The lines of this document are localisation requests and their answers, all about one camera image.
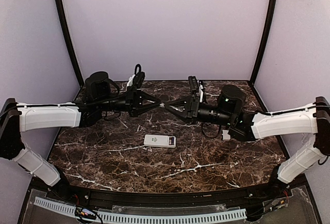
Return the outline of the white remote control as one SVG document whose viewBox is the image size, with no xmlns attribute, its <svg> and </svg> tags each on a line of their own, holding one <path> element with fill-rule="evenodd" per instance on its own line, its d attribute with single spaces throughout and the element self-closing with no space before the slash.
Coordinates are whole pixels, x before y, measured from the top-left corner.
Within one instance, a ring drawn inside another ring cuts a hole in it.
<svg viewBox="0 0 330 224">
<path fill-rule="evenodd" d="M 174 148 L 169 146 L 169 136 L 167 135 L 145 135 L 144 145 L 157 148 Z"/>
</svg>

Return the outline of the white battery cover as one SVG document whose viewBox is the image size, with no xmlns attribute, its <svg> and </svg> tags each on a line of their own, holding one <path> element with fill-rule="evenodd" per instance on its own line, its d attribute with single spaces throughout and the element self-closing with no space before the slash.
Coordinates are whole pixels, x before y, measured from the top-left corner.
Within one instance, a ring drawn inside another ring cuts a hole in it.
<svg viewBox="0 0 330 224">
<path fill-rule="evenodd" d="M 222 140 L 228 141 L 231 139 L 231 136 L 229 134 L 229 130 L 222 130 Z"/>
</svg>

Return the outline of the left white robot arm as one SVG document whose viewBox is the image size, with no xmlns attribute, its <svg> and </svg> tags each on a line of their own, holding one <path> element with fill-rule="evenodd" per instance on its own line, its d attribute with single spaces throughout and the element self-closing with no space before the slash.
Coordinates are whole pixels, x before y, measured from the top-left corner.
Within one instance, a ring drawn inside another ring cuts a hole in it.
<svg viewBox="0 0 330 224">
<path fill-rule="evenodd" d="M 86 79 L 82 101 L 25 104 L 14 98 L 7 99 L 1 110 L 1 158 L 16 162 L 51 188 L 66 189 L 69 183 L 65 175 L 23 143 L 21 133 L 52 127 L 90 127 L 107 112 L 127 112 L 130 117 L 137 117 L 161 103 L 140 89 L 144 78 L 144 72 L 135 71 L 126 91 L 120 93 L 108 73 L 99 71 Z"/>
</svg>

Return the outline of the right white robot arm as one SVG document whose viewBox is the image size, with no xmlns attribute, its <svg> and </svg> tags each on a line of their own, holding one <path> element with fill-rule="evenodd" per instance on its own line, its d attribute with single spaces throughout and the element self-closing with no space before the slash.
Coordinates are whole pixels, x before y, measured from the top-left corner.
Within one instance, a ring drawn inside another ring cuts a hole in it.
<svg viewBox="0 0 330 224">
<path fill-rule="evenodd" d="M 246 95 L 234 85 L 225 85 L 217 105 L 203 103 L 195 95 L 166 102 L 165 108 L 186 123 L 224 126 L 237 141 L 256 141 L 269 136 L 310 133 L 310 140 L 291 158 L 276 166 L 268 182 L 268 194 L 277 196 L 299 174 L 329 156 L 329 102 L 317 97 L 305 106 L 278 112 L 245 113 Z"/>
</svg>

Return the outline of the black front table rail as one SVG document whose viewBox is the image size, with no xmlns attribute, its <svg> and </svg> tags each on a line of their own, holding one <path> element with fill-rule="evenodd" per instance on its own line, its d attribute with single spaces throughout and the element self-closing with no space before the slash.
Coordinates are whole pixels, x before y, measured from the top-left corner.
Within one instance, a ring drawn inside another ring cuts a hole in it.
<svg viewBox="0 0 330 224">
<path fill-rule="evenodd" d="M 264 186 L 209 191 L 200 193 L 124 193 L 97 190 L 61 184 L 55 192 L 64 199 L 82 206 L 109 209 L 114 205 L 137 207 L 186 207 L 225 203 L 227 206 L 255 207 L 271 198 L 264 192 Z"/>
</svg>

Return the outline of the left black frame post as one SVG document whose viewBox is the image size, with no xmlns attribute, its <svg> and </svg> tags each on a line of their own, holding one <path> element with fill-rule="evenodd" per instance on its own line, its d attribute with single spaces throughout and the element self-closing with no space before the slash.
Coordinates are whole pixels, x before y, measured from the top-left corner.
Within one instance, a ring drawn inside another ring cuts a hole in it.
<svg viewBox="0 0 330 224">
<path fill-rule="evenodd" d="M 55 0 L 55 4 L 56 4 L 58 18 L 59 18 L 59 22 L 60 22 L 60 26 L 61 26 L 61 30 L 62 30 L 62 35 L 63 35 L 64 41 L 65 41 L 65 45 L 67 47 L 69 59 L 70 59 L 72 68 L 74 70 L 74 74 L 77 79 L 78 85 L 81 88 L 84 85 L 84 79 L 83 79 L 80 67 L 78 65 L 78 60 L 77 60 L 77 57 L 76 57 L 76 54 L 74 51 L 74 46 L 73 46 L 73 42 L 71 39 L 71 34 L 69 31 L 67 18 L 65 15 L 63 0 Z"/>
</svg>

